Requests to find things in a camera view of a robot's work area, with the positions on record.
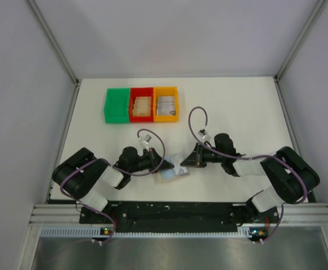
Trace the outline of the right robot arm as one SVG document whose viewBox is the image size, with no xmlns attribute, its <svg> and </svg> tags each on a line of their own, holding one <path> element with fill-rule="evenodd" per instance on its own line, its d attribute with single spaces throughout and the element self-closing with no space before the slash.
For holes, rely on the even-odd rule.
<svg viewBox="0 0 328 270">
<path fill-rule="evenodd" d="M 214 147 L 207 142 L 196 143 L 181 165 L 205 168 L 207 163 L 219 163 L 234 177 L 266 176 L 271 185 L 247 201 L 255 212 L 263 213 L 284 203 L 297 204 L 320 184 L 318 174 L 289 146 L 270 155 L 244 157 L 226 133 L 216 135 L 214 143 Z"/>
</svg>

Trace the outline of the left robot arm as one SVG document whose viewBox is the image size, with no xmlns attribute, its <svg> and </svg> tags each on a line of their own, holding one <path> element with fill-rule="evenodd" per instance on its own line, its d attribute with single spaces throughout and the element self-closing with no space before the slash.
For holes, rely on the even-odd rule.
<svg viewBox="0 0 328 270">
<path fill-rule="evenodd" d="M 84 147 L 53 171 L 52 180 L 66 196 L 101 211 L 108 199 L 99 192 L 99 183 L 121 190 L 131 181 L 132 174 L 144 170 L 151 174 L 173 168 L 174 165 L 163 159 L 153 147 L 144 149 L 139 155 L 135 147 L 128 146 L 113 166 L 96 158 Z"/>
</svg>

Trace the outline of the beige card holder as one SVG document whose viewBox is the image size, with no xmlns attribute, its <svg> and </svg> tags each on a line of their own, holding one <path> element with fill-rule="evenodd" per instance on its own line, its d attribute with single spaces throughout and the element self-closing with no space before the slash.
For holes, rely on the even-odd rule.
<svg viewBox="0 0 328 270">
<path fill-rule="evenodd" d="M 184 161 L 183 154 L 171 154 L 168 155 L 165 160 L 172 163 L 174 168 L 161 171 L 159 178 L 160 181 L 168 182 L 189 175 L 188 169 L 185 166 L 180 165 L 180 163 Z"/>
</svg>

